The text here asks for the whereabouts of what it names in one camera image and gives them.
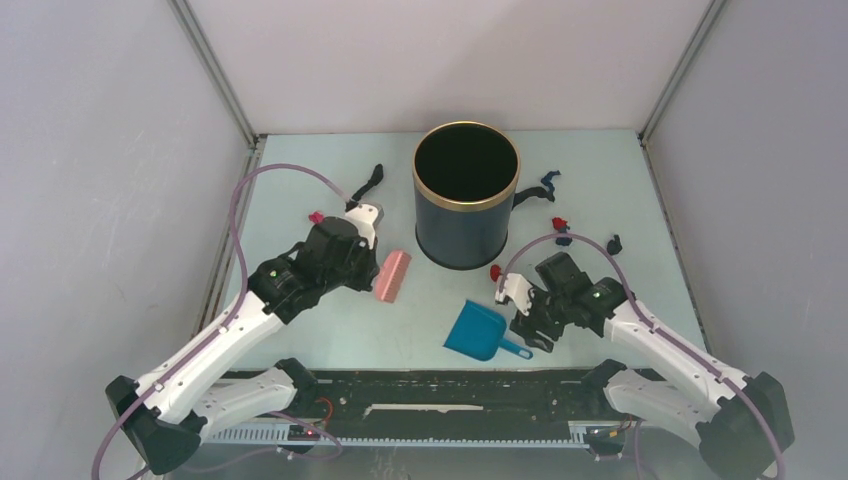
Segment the blue dustpan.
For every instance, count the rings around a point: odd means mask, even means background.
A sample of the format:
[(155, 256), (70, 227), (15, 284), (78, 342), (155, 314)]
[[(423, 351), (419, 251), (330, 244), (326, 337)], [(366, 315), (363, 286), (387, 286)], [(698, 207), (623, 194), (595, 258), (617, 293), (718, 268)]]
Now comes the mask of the blue dustpan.
[(505, 337), (505, 318), (498, 312), (467, 300), (443, 347), (478, 361), (490, 361), (503, 350), (524, 360), (534, 354)]

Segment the pink hand brush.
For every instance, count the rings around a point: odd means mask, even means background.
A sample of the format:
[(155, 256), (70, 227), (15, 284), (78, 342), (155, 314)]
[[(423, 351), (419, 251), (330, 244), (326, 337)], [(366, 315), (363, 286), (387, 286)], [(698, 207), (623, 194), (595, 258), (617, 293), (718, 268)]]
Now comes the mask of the pink hand brush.
[(411, 255), (403, 250), (389, 253), (376, 277), (375, 298), (382, 303), (394, 303), (398, 297), (411, 262)]

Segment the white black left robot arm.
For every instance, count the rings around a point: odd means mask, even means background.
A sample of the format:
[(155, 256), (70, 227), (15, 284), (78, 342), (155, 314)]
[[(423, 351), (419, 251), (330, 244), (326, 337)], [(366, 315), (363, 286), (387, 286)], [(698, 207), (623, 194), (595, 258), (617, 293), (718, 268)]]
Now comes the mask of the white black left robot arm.
[(371, 291), (379, 271), (379, 221), (379, 212), (368, 207), (313, 225), (304, 241), (262, 262), (225, 311), (177, 354), (137, 380), (118, 376), (106, 387), (120, 428), (147, 470), (161, 475), (177, 469), (210, 436), (252, 416), (312, 411), (317, 381), (294, 358), (252, 379), (214, 384), (322, 296), (339, 287)]

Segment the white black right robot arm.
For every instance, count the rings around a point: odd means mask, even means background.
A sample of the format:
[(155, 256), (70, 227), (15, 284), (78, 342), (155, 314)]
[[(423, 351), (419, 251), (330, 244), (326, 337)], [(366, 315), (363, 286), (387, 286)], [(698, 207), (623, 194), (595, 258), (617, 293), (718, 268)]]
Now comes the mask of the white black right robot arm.
[(629, 414), (696, 448), (722, 479), (760, 479), (795, 441), (785, 391), (773, 376), (734, 368), (656, 318), (622, 281), (592, 281), (559, 252), (535, 268), (541, 285), (523, 275), (494, 275), (495, 300), (513, 303), (511, 330), (550, 352), (568, 326), (587, 329), (635, 352), (659, 375), (650, 380), (607, 359), (582, 380), (585, 411), (606, 418)]

